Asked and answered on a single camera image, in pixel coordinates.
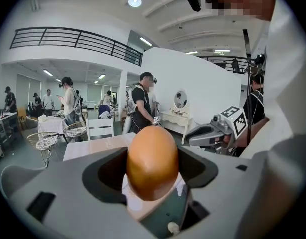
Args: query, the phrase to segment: black t-shirt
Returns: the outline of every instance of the black t-shirt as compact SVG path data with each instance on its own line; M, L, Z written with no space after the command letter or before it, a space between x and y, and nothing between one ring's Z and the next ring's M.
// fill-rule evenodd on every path
M10 106L12 101L14 101L14 105L10 108L10 112L14 113L17 111L17 100L15 99L15 95L13 92L10 93L10 95L6 95L5 97L5 102L7 104L7 106Z
M256 124L257 122L261 121L264 118L264 106L263 106L263 94L264 90L263 88L257 89L253 91L250 94L251 97L251 104L252 104L252 112L251 117L249 118L248 112L247 112L247 103L248 103L248 97L245 101L245 104L243 106L243 109L245 111L246 118L248 118L249 123L253 120L253 124Z
M148 111L149 114L151 114L151 109L150 109L150 104L149 104L149 97L148 97L148 93L145 90L145 88L139 84L143 90L141 88L137 88L135 87L132 90L132 99L133 102L136 104L137 100L142 100L144 102L144 108L145 110ZM149 121L140 113L138 107L135 108L135 113L133 115L133 119L137 120L138 123L148 123Z
M38 105L41 103L41 98L40 97L35 97L35 104Z

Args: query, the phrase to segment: black railing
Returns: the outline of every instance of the black railing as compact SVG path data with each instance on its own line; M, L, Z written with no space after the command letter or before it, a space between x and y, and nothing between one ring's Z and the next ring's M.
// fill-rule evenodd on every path
M142 53L118 41L66 27L28 27L15 31L10 49L28 46L66 46L93 50L141 66Z
M247 68L248 68L248 62L247 59L244 57L235 57L235 56L224 56L224 55L219 55L219 56L198 56L202 59L205 59L209 62L212 62L220 67L223 67L227 71L232 71L235 73L247 73ZM236 67L232 65L233 59L236 59L238 62L238 68L239 71L236 70Z

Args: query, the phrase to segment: round mirror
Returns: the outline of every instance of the round mirror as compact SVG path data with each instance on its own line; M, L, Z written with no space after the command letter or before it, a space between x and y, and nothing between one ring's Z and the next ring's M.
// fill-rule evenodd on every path
M184 91L178 91L174 97L174 103L177 108L183 108L187 103L187 95Z

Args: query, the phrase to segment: jeans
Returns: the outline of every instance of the jeans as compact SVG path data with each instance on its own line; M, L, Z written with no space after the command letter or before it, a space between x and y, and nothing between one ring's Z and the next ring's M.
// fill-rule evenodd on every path
M64 115L65 118L65 123L67 125L72 125L75 123L75 112L72 111L70 114L65 114Z

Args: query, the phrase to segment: brown egg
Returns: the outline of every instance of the brown egg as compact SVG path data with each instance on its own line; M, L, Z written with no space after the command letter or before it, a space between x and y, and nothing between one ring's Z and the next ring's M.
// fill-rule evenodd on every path
M172 135L160 126L148 126L133 139L127 158L132 191L142 200L163 197L178 176L178 152Z

